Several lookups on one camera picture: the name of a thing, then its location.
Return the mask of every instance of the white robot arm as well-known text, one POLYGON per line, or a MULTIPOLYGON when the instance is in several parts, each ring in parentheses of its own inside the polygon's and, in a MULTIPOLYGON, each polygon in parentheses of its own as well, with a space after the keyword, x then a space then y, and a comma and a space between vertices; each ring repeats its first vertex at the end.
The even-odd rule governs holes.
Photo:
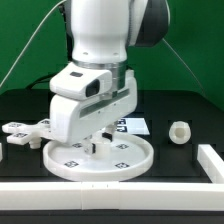
POLYGON ((50 82, 56 95, 50 119, 34 126, 9 123, 3 131, 16 144, 44 147, 52 173, 75 181, 126 180, 147 171, 153 149, 136 136, 116 133, 116 121, 137 105, 128 46, 151 47, 166 34, 166 0, 68 0, 67 32, 72 61, 50 82))
POLYGON ((126 47, 153 46, 165 35, 165 0, 72 0, 66 5, 73 62, 50 83, 53 138, 72 145, 137 105, 126 47))

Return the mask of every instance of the round white platform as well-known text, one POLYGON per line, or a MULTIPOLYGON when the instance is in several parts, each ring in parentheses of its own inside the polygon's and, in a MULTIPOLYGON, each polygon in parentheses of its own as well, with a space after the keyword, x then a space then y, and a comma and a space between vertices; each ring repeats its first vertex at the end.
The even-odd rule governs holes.
POLYGON ((44 147, 44 165, 53 174, 72 181, 122 181, 152 166, 153 148, 139 137, 116 132, 110 146, 110 152, 99 156, 97 151, 86 154, 81 144, 67 147, 51 141, 44 147))

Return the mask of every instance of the cable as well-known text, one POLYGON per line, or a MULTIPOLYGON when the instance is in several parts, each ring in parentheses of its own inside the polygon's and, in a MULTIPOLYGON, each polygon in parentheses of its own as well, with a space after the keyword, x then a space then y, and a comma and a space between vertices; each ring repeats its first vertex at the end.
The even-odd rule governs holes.
POLYGON ((50 74, 50 75, 45 75, 41 78, 38 78, 37 80, 35 80, 34 82, 32 82, 31 84, 29 84, 26 89, 28 90, 31 90, 36 84, 39 84, 39 83, 43 83, 43 82, 49 82, 50 81, 50 78, 54 77, 57 73, 53 73, 53 74, 50 74))
POLYGON ((8 73, 6 74, 5 78, 2 80, 1 84, 0 84, 0 89, 2 88, 2 86, 4 85, 5 81, 8 79, 8 77, 10 76, 10 74, 12 73, 13 69, 15 68, 16 64, 18 63, 18 61, 20 60, 20 58, 23 56, 23 54, 25 53, 25 51, 27 50, 27 48, 29 47, 30 43, 32 42, 33 38, 36 36, 36 34, 39 32, 40 28, 42 27, 42 25, 45 23, 45 21, 48 19, 48 17, 52 14, 52 12, 54 12, 54 10, 61 5, 62 3, 66 2, 67 0, 63 0, 60 1, 59 3, 57 3, 49 12, 48 14, 44 17, 44 19, 40 22, 39 26, 36 28, 36 30, 34 31, 34 33, 32 34, 32 36, 30 37, 29 41, 27 42, 27 44, 25 45, 25 47, 23 48, 23 50, 21 51, 21 53, 19 54, 19 56, 17 57, 17 59, 15 60, 15 62, 13 63, 12 67, 9 69, 8 73))
POLYGON ((187 65, 187 63, 180 57, 180 55, 173 49, 173 47, 165 40, 163 39, 163 42, 166 44, 166 46, 176 55, 176 57, 180 60, 180 62, 185 66, 185 68, 190 72, 194 80, 197 82, 197 85, 201 89, 202 95, 206 97, 205 90, 201 84, 201 82, 198 80, 197 76, 194 74, 194 72, 190 69, 190 67, 187 65))

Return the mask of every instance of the black table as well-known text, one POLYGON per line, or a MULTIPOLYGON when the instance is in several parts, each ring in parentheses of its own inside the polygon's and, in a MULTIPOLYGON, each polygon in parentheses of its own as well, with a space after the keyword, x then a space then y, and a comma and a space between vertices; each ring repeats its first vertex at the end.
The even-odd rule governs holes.
MULTIPOLYGON (((33 124, 48 118, 53 94, 48 90, 10 90, 0 96, 0 125, 16 121, 33 124)), ((192 182, 210 183, 197 162, 198 144, 211 144, 224 156, 224 112, 188 91, 139 91, 138 106, 129 117, 145 118, 155 152, 154 164, 145 174, 130 182, 192 182), (175 145, 168 137, 174 121, 188 122, 192 137, 185 145, 175 145)), ((42 148, 30 150, 29 145, 6 143, 0 132, 3 161, 0 163, 1 182, 65 181, 46 170, 42 148)), ((224 212, 190 211, 5 211, 0 221, 23 220, 23 223, 223 223, 224 212)))

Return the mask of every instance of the white block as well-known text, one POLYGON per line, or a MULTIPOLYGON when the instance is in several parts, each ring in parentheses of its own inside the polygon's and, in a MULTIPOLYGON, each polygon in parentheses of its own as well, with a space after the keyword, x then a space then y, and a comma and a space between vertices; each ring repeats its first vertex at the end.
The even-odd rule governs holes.
POLYGON ((80 183, 1 183, 0 210, 82 209, 80 183))
POLYGON ((83 182, 82 209, 118 209, 119 182, 83 182))
POLYGON ((224 185, 120 183, 120 209, 224 211, 224 185))
POLYGON ((198 146, 197 159, 212 183, 224 183, 224 162, 210 145, 198 146))
POLYGON ((3 159, 3 154, 2 154, 2 143, 0 143, 0 162, 3 159))

